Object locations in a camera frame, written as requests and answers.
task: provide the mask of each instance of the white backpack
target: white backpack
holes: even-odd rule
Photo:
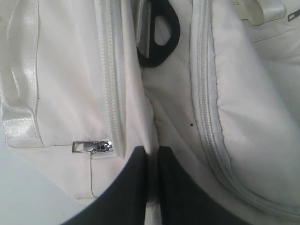
[[[180,33],[157,11],[154,35],[145,0],[0,0],[9,149],[89,204],[136,146],[155,195],[157,150],[169,146],[246,222],[300,223],[300,2],[169,2]],[[153,39],[173,41],[165,57],[151,55]],[[158,208],[150,198],[147,224]]]

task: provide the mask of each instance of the black loop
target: black loop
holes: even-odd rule
[[[169,23],[171,36],[165,45],[155,42],[155,20],[162,16]],[[138,49],[138,57],[141,67],[157,67],[162,64],[174,51],[180,38],[180,23],[168,0],[151,0],[150,42],[149,57],[144,56]]]

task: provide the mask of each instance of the white strap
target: white strap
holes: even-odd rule
[[[285,16],[285,6],[280,0],[231,0],[231,3],[241,19],[255,26]]]
[[[12,147],[42,147],[36,121],[38,0],[0,0],[0,97]]]

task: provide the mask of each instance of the zipper track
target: zipper track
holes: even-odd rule
[[[116,49],[119,46],[116,41],[122,40],[120,35],[120,21],[115,17],[116,11],[120,13],[119,0],[95,0],[95,11],[97,17],[97,29],[101,67],[106,92],[106,109],[109,123],[109,135],[114,151],[119,157],[125,156],[124,134],[123,134],[123,96],[120,88],[120,70],[117,68]]]
[[[198,90],[197,99],[199,102],[199,120],[201,123],[201,126],[199,127],[203,128],[202,140],[205,142],[204,150],[209,164],[217,179],[244,201],[269,213],[299,220],[300,216],[297,215],[294,207],[286,207],[273,203],[243,187],[235,178],[231,166],[226,166],[224,164],[224,160],[218,152],[218,147],[213,134],[209,100],[208,40],[210,28],[210,1],[201,0],[200,2],[201,12],[200,18],[198,18],[200,19],[200,23],[197,34],[197,82],[195,84],[198,85],[198,87],[195,88],[195,90]]]

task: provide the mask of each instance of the metal zipper pull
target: metal zipper pull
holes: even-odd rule
[[[113,151],[113,145],[111,141],[100,142],[73,142],[72,153],[107,153]]]

